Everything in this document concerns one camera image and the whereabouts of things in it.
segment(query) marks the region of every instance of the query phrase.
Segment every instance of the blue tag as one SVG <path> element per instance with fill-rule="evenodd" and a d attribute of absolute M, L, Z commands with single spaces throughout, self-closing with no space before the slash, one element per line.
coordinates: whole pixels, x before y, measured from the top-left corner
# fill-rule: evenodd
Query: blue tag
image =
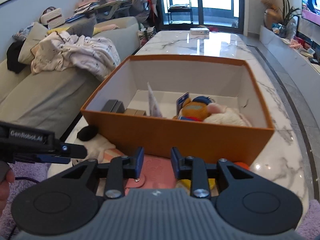
<path fill-rule="evenodd" d="M 182 105 L 184 101 L 189 98 L 189 92 L 185 93 L 182 97 L 177 100 L 177 115 L 179 115 L 180 110 L 182 109 Z"/>

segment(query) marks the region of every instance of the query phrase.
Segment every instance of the fluffy carpet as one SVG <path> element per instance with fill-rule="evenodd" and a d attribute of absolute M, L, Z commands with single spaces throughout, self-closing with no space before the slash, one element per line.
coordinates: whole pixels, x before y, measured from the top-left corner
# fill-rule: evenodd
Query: fluffy carpet
<path fill-rule="evenodd" d="M 306 240 L 315 240 L 320 235 L 320 204 L 318 201 L 310 201 L 309 210 L 296 232 Z"/>
<path fill-rule="evenodd" d="M 16 177 L 29 177 L 38 181 L 42 181 L 47 178 L 49 166 L 50 165 L 47 163 L 30 164 L 16 162 L 15 164 L 10 164 L 10 167 L 13 169 Z M 33 185 L 33 182 L 27 180 L 16 180 L 13 184 L 10 184 L 10 196 L 8 198 L 7 205 L 3 210 L 3 215 L 0 218 L 0 236 L 4 237 L 5 239 L 8 238 L 15 226 L 10 212 L 13 199 L 21 191 Z"/>

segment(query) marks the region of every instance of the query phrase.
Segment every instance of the box rim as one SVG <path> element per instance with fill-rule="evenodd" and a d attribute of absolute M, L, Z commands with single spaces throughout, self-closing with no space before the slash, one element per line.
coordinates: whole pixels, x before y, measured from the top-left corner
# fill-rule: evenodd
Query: box rim
<path fill-rule="evenodd" d="M 229 126 L 229 127 L 241 127 L 241 128 L 249 128 L 249 129 L 256 129 L 256 130 L 275 130 L 272 122 L 272 118 L 270 116 L 270 112 L 268 110 L 268 106 L 264 100 L 264 97 L 262 95 L 262 92 L 260 88 L 258 87 L 257 80 L 252 72 L 252 69 L 250 68 L 249 64 L 242 59 L 234 59 L 234 58 L 225 58 L 225 57 L 211 57 L 211 56 L 202 56 L 202 55 L 165 55 L 165 54 L 157 54 L 157 55 L 131 55 L 128 56 L 123 62 L 120 63 L 120 65 L 112 71 L 112 73 L 96 88 L 96 90 L 91 94 L 91 96 L 86 100 L 84 105 L 80 108 L 80 111 L 82 113 L 84 112 L 91 112 L 91 113 L 101 113 L 101 111 L 92 111 L 92 110 L 86 110 L 86 107 L 89 105 L 89 103 L 92 101 L 92 99 L 97 95 L 97 93 L 104 87 L 104 85 L 113 77 L 113 75 L 129 60 L 132 61 L 142 61 L 142 60 L 179 60 L 179 61 L 200 61 L 200 62 L 209 62 L 209 63 L 218 63 L 218 64 L 230 64 L 230 65 L 236 65 L 236 66 L 243 66 L 247 69 L 249 76 L 251 78 L 252 85 L 255 89 L 256 94 L 258 95 L 259 102 L 261 104 L 264 117 L 266 119 L 267 127 L 246 127 L 246 126 L 236 126 L 236 125 L 225 125 L 225 124 L 210 124 L 208 125 L 217 125 L 217 126 Z M 134 118 L 155 118 L 159 119 L 158 117 L 151 117 L 151 116 L 132 116 Z M 180 121 L 180 120 L 174 120 L 174 119 L 163 119 L 168 121 Z"/>

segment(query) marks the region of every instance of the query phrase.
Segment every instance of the white marble tabletop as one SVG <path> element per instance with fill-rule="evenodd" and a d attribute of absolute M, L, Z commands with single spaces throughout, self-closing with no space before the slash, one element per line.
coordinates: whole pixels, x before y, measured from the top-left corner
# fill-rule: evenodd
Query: white marble tabletop
<path fill-rule="evenodd" d="M 136 55 L 184 54 L 229 57 L 246 60 L 259 84 L 276 129 L 272 138 L 251 166 L 256 174 L 293 191 L 303 204 L 303 214 L 308 210 L 308 189 L 304 178 L 302 156 L 289 116 L 276 89 L 254 55 L 236 34 L 210 33 L 193 36 L 189 31 L 161 31 Z M 86 126 L 82 117 L 66 142 L 73 143 L 77 132 Z M 64 166 L 55 166 L 50 174 Z"/>

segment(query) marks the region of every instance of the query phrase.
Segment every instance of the white handbag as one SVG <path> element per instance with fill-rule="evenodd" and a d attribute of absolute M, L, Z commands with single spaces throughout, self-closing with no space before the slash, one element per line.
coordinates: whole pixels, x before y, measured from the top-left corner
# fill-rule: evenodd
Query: white handbag
<path fill-rule="evenodd" d="M 55 7 L 48 7 L 44 10 L 40 17 L 42 25 L 47 25 L 48 29 L 54 29 L 66 22 L 66 19 L 62 15 L 61 8 L 56 9 Z"/>

